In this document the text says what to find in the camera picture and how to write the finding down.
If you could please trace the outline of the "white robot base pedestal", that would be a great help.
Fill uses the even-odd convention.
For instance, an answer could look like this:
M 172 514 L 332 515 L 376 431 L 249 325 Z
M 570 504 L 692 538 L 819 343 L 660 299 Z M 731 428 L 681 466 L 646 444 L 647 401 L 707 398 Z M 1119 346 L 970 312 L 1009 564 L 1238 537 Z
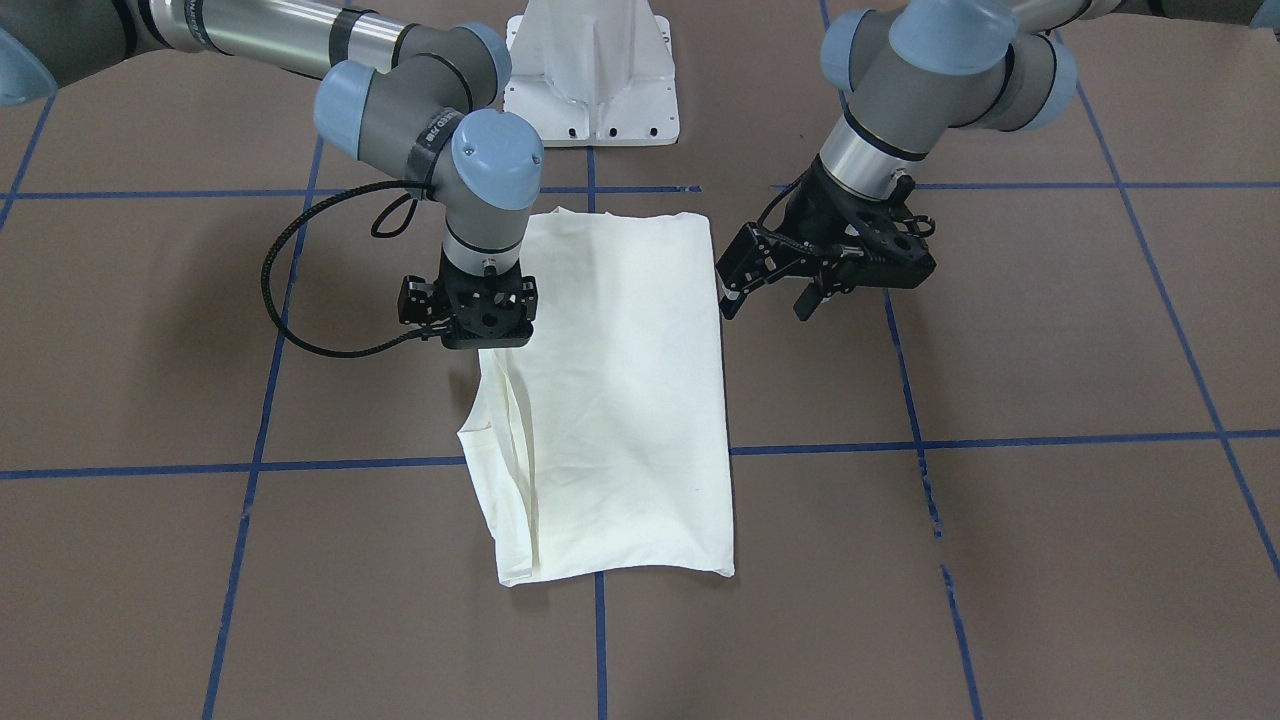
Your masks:
M 681 119 L 669 20 L 648 1 L 530 1 L 506 23 L 503 108 L 549 149 L 668 146 Z

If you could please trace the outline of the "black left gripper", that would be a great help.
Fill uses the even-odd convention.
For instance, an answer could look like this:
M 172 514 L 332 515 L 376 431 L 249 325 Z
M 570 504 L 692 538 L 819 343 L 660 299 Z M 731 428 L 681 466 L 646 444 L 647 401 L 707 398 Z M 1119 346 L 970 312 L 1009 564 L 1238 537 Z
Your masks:
M 780 270 L 815 281 L 794 304 L 800 322 L 813 316 L 827 293 L 856 287 L 914 290 L 937 268 L 927 243 L 934 222 L 906 206 L 915 179 L 897 173 L 890 183 L 888 199 L 869 200 L 841 186 L 819 158 L 806 169 L 778 227 Z M 748 296 L 767 286 L 767 281 L 722 282 L 719 314 L 733 320 Z

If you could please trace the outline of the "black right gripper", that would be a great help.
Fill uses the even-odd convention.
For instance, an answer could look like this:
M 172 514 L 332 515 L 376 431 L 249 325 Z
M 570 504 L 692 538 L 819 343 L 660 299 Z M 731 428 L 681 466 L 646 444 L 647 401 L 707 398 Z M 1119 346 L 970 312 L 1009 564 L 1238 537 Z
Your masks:
M 488 268 L 474 275 L 443 258 L 438 279 L 445 304 L 445 348 L 524 347 L 532 338 L 538 283 L 518 263 L 507 272 Z

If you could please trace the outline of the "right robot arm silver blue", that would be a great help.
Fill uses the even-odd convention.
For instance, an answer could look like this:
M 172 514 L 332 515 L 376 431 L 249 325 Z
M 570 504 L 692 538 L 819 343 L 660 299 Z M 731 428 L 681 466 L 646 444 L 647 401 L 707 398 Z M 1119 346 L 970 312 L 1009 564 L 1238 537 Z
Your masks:
M 544 146 L 534 127 L 497 109 L 512 73 L 504 40 L 466 23 L 435 29 L 337 1 L 5 1 L 3 104 L 52 97 L 60 88 L 159 50 L 241 56 L 316 79 L 314 124 L 329 145 L 385 176 L 303 211 L 262 263 L 270 320 L 301 340 L 271 292 L 285 245 L 321 211 L 383 190 L 401 202 L 444 208 L 434 281 L 404 278 L 397 304 L 403 341 L 448 348 L 526 345 L 538 286 L 520 268 L 541 190 Z

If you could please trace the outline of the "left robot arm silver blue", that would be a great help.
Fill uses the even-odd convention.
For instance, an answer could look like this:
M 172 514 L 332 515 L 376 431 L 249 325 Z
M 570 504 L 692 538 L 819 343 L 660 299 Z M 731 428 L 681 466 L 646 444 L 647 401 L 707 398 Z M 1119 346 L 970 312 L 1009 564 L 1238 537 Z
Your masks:
M 911 211 L 914 172 L 948 129 L 1019 132 L 1059 117 L 1078 64 L 1052 32 L 1114 13 L 1277 28 L 1275 1 L 910 1 L 849 12 L 820 46 L 845 96 L 819 152 L 777 200 L 776 228 L 742 225 L 716 263 L 731 319 L 765 284 L 805 282 L 806 320 L 859 287 L 913 290 L 934 270 L 934 222 Z

